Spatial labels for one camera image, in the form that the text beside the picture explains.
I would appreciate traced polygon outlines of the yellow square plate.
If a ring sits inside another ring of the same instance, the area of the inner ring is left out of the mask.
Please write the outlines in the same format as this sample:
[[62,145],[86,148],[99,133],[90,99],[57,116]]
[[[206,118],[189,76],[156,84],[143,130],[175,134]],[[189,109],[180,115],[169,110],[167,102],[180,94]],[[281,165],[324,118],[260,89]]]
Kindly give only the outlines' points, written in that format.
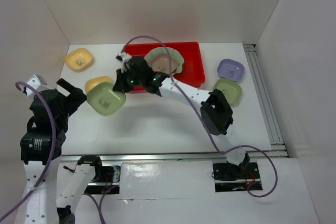
[[73,71],[82,71],[93,63],[93,55],[86,48],[78,48],[65,56],[65,63]]
[[96,87],[102,82],[113,82],[113,81],[109,76],[100,76],[100,77],[92,78],[88,80],[85,84],[86,93],[88,93],[90,90],[92,90],[94,87]]

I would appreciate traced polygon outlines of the green square panda plate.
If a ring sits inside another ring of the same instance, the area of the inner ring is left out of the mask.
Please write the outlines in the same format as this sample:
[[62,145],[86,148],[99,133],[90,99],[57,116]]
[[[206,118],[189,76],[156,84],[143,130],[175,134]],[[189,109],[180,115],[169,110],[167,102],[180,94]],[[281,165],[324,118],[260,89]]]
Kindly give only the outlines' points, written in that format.
[[113,87],[113,82],[102,82],[88,92],[87,102],[97,113],[110,115],[125,104],[125,94],[113,91]]

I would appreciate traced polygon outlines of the pink square panda plate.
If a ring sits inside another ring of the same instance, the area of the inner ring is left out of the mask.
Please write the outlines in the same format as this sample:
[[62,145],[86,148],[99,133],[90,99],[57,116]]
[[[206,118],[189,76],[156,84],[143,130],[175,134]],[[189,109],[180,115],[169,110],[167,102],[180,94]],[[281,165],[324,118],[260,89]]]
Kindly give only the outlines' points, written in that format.
[[174,62],[169,54],[160,53],[150,60],[149,65],[154,71],[170,74],[173,70]]

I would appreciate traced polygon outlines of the large green scalloped bowl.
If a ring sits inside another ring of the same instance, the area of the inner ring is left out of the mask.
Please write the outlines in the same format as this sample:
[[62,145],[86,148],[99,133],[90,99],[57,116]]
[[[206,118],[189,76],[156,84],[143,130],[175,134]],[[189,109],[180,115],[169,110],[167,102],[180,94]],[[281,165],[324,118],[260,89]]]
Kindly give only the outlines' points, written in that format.
[[184,63],[184,58],[182,57],[182,55],[176,50],[176,49],[173,49],[173,48],[164,48],[164,47],[157,47],[157,48],[154,48],[152,49],[151,51],[149,51],[144,59],[145,61],[148,63],[149,65],[149,62],[151,59],[153,59],[156,55],[160,54],[160,53],[167,53],[171,56],[171,58],[173,59],[173,62],[174,62],[174,67],[173,67],[173,70],[172,72],[170,73],[171,75],[174,75],[176,73],[181,73],[182,70],[183,70],[183,63]]

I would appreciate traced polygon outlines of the purple square panda plate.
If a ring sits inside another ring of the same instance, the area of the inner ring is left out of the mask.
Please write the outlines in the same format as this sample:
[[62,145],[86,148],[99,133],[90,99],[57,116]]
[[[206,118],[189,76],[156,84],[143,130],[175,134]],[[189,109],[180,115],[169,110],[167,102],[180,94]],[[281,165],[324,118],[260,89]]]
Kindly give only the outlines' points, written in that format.
[[221,60],[217,67],[217,74],[220,78],[234,82],[238,82],[243,77],[244,72],[244,65],[232,59]]

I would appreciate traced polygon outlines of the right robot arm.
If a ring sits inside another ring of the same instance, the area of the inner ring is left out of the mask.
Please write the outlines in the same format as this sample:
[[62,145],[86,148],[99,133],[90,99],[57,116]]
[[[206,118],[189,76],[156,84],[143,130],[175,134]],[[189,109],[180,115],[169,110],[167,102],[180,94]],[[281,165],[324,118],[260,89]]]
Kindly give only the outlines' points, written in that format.
[[220,90],[201,90],[180,82],[166,73],[154,71],[144,58],[126,52],[119,53],[116,59],[122,67],[116,71],[114,91],[128,93],[142,87],[148,93],[191,106],[211,142],[222,144],[222,148],[216,146],[215,149],[225,155],[230,174],[240,178],[247,172],[250,157],[241,146],[233,126],[233,110]]

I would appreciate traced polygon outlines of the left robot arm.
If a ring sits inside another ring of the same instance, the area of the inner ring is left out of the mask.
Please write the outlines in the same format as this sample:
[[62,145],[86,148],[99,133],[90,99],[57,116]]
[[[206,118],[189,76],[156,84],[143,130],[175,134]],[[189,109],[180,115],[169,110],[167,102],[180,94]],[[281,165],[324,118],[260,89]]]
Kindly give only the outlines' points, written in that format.
[[68,95],[50,88],[37,74],[27,82],[16,83],[31,99],[29,108],[33,112],[20,141],[28,189],[25,223],[75,223],[75,210],[88,184],[107,175],[99,156],[84,155],[65,190],[57,194],[57,174],[69,117],[87,99],[81,89],[64,79],[57,84]]

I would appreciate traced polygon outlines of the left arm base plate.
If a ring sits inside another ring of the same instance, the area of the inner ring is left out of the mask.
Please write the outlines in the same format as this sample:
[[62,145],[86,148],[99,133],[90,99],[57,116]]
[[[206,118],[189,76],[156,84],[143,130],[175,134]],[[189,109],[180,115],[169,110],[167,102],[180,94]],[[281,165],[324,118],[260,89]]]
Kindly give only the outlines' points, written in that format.
[[103,165],[99,175],[88,184],[85,192],[91,195],[119,194],[121,165]]

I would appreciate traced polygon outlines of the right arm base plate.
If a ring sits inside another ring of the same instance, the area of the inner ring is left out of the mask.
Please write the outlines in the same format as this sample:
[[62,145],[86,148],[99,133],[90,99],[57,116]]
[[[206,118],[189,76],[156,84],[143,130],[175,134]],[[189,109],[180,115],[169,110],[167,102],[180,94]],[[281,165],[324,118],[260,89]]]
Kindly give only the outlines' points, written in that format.
[[216,193],[246,191],[248,186],[250,191],[263,188],[256,162],[249,163],[242,174],[235,172],[228,163],[213,163],[211,177],[214,180]]

